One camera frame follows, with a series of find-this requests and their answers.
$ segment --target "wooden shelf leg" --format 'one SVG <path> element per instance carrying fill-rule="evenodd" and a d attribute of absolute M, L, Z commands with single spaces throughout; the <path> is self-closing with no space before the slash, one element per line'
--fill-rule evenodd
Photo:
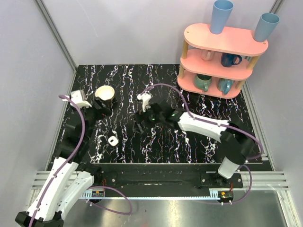
<path fill-rule="evenodd" d="M 245 83 L 246 80 L 241 80 L 241 81 L 238 81 L 237 85 L 236 85 L 236 89 L 241 89 L 243 84 Z"/>
<path fill-rule="evenodd" d="M 181 58 L 186 59 L 188 51 L 188 43 L 184 40 Z"/>
<path fill-rule="evenodd" d="M 184 77 L 184 68 L 182 66 L 182 64 L 180 64 L 180 69 L 179 69 L 179 78 L 183 78 Z"/>
<path fill-rule="evenodd" d="M 250 63 L 247 66 L 248 70 L 252 70 L 254 68 L 254 66 L 256 65 L 257 61 L 259 60 L 259 58 L 261 57 L 261 55 L 256 56 L 256 57 L 252 57 Z"/>

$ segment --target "gray wall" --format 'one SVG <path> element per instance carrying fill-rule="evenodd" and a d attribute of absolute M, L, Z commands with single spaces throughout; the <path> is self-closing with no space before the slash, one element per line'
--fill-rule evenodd
<path fill-rule="evenodd" d="M 248 80 L 277 170 L 283 170 L 303 222 L 302 0 L 286 0 L 268 51 Z"/>
<path fill-rule="evenodd" d="M 254 29 L 275 0 L 232 0 L 228 26 Z M 44 0 L 76 64 L 180 63 L 184 30 L 215 0 Z"/>
<path fill-rule="evenodd" d="M 0 7 L 0 226 L 24 209 L 43 170 L 72 70 L 33 0 Z"/>

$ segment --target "three-tier shelf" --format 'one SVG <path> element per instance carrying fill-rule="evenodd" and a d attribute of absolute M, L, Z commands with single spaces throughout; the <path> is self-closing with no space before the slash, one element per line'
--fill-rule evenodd
<path fill-rule="evenodd" d="M 245 80 L 252 74 L 253 67 L 268 48 L 268 42 L 255 41 L 253 31 L 247 29 L 225 27 L 222 33 L 215 35 L 209 28 L 210 25 L 200 23 L 185 29 L 178 84 L 189 92 L 234 98 L 240 93 Z M 189 50 L 188 45 L 198 49 Z M 211 61 L 201 59 L 201 49 L 216 51 L 214 58 Z M 223 52 L 249 56 L 252 59 L 249 62 L 243 58 L 239 65 L 224 67 L 221 65 Z M 194 79 L 197 73 L 213 77 L 207 92 L 195 87 Z M 219 78 L 236 81 L 226 95 L 217 88 Z"/>

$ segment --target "green mug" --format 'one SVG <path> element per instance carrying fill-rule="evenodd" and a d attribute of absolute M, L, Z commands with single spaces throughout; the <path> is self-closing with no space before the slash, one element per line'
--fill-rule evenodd
<path fill-rule="evenodd" d="M 196 74 L 195 76 L 195 86 L 198 89 L 202 89 L 205 92 L 208 91 L 209 85 L 212 83 L 212 77 L 203 75 L 203 74 Z"/>

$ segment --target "black marble tabletop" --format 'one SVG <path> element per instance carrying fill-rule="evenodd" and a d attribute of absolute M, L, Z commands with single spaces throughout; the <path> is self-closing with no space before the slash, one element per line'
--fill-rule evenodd
<path fill-rule="evenodd" d="M 156 125 L 146 133 L 133 130 L 133 114 L 138 110 L 137 95 L 156 83 L 167 83 L 177 88 L 179 65 L 80 65 L 73 90 L 82 89 L 88 101 L 102 85 L 115 89 L 117 106 L 112 116 L 100 120 L 90 141 L 84 162 L 91 163 L 214 163 L 221 162 L 224 147 L 212 138 L 193 132 L 173 130 Z M 221 99 L 189 93 L 181 89 L 189 109 L 195 114 L 220 120 L 241 119 L 253 133 L 249 113 L 242 92 L 233 99 Z M 168 87 L 151 90 L 153 101 L 167 100 L 173 107 L 183 107 L 178 94 Z M 65 132 L 64 126 L 74 116 L 67 108 L 57 146 Z M 110 135 L 117 135 L 119 144 L 109 145 Z"/>

